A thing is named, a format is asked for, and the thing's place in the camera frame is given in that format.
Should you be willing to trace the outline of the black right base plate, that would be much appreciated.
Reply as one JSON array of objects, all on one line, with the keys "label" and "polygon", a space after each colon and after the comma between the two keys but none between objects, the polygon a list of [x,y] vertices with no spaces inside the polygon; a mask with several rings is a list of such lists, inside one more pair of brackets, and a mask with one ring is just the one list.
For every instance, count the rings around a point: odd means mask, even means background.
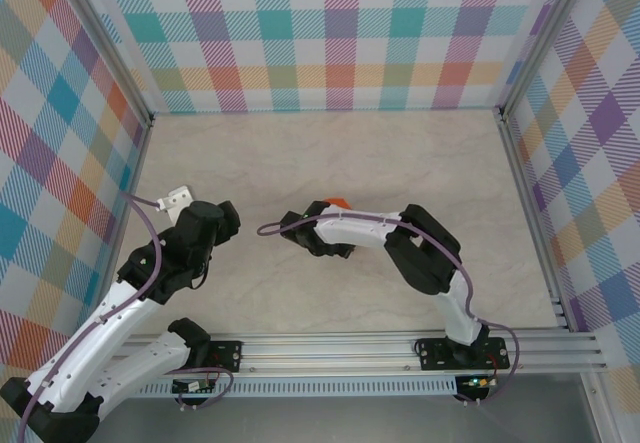
[{"label": "black right base plate", "polygon": [[421,338],[415,341],[423,371],[431,370],[506,370],[510,368],[505,340],[489,337],[486,341],[465,346],[443,338]]}]

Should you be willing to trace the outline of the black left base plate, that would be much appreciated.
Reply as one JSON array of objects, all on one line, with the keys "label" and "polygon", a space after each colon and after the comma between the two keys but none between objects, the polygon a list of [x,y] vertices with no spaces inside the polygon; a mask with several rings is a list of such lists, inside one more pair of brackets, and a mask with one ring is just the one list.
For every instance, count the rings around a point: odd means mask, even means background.
[{"label": "black left base plate", "polygon": [[208,364],[232,373],[240,371],[243,342],[240,340],[212,340],[209,342]]}]

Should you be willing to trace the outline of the left small circuit board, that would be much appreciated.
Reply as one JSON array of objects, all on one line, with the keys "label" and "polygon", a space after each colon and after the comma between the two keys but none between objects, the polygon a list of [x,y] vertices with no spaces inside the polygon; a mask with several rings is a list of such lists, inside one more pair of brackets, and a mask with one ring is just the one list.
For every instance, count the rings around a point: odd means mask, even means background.
[{"label": "left small circuit board", "polygon": [[209,394],[216,386],[210,379],[173,379],[171,391],[175,394]]}]

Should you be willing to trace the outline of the aluminium side rail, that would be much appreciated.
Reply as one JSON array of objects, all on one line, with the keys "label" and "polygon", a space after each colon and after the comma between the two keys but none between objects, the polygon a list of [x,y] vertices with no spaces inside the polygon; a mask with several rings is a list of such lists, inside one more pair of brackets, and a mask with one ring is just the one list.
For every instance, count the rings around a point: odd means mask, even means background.
[{"label": "aluminium side rail", "polygon": [[[145,123],[143,132],[141,134],[138,158],[125,188],[128,193],[134,194],[137,190],[153,126],[154,116],[151,116],[151,119]],[[121,264],[120,253],[122,244],[127,237],[127,228],[129,225],[129,220],[131,219],[131,215],[138,216],[138,213],[134,209],[132,209],[131,206],[125,201],[125,198],[122,194],[119,194],[119,196],[116,198],[116,206],[121,210],[121,214],[116,221],[116,232],[113,237],[113,248],[105,276],[107,285],[110,285],[108,281],[109,277],[111,277],[112,281],[114,281],[117,277],[117,270]]]},{"label": "aluminium side rail", "polygon": [[568,331],[574,331],[574,321],[571,311],[565,305],[565,295],[558,277],[557,268],[553,262],[549,245],[545,239],[541,217],[532,190],[526,178],[524,163],[518,153],[507,118],[500,108],[493,109],[498,134],[502,141],[506,157],[515,181],[515,186],[521,201],[521,206],[532,238],[539,265],[548,288],[557,325]]}]

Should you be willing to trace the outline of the long aluminium mounting rail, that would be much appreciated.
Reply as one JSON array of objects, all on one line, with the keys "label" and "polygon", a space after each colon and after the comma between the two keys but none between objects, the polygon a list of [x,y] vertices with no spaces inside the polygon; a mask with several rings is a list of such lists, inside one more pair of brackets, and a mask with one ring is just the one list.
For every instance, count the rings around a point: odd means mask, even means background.
[{"label": "long aluminium mounting rail", "polygon": [[[591,333],[563,328],[518,329],[520,357],[504,331],[511,367],[520,374],[604,372],[605,356]],[[441,331],[213,334],[212,340],[243,342],[242,376],[370,376],[419,374],[414,342]]]}]

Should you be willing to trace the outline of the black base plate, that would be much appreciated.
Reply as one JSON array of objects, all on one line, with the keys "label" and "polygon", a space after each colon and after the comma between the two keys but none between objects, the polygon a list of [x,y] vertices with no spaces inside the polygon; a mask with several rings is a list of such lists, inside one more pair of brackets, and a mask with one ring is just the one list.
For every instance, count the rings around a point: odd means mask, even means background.
[{"label": "black base plate", "polygon": [[232,373],[240,371],[243,342],[240,340],[212,340],[209,342],[208,364]]},{"label": "black base plate", "polygon": [[506,370],[510,368],[505,340],[489,337],[486,341],[465,346],[443,338],[421,338],[415,341],[423,371],[431,370]]}]

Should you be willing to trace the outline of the aluminium frame post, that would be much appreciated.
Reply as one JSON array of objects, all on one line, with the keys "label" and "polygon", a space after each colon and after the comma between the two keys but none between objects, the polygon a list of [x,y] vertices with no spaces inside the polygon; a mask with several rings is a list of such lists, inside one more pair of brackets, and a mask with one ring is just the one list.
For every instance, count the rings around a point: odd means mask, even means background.
[{"label": "aluminium frame post", "polygon": [[540,9],[534,14],[535,20],[525,25],[529,33],[495,106],[494,113],[500,127],[509,124],[510,116],[524,97],[576,1],[543,0],[539,4]]},{"label": "aluminium frame post", "polygon": [[91,0],[73,0],[73,2],[80,14],[80,18],[88,28],[89,35],[97,44],[98,52],[105,58],[115,79],[122,86],[125,97],[142,117],[146,126],[148,128],[152,127],[154,115],[146,104],[124,60],[121,58],[113,39],[100,18],[100,14],[94,8]]}]

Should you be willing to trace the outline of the grey metal panel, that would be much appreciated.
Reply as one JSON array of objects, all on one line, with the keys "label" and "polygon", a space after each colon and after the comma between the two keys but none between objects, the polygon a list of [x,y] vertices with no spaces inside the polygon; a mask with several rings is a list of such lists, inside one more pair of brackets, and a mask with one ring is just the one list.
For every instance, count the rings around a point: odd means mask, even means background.
[{"label": "grey metal panel", "polygon": [[582,415],[519,416],[429,398],[132,400],[90,443],[600,443]]}]

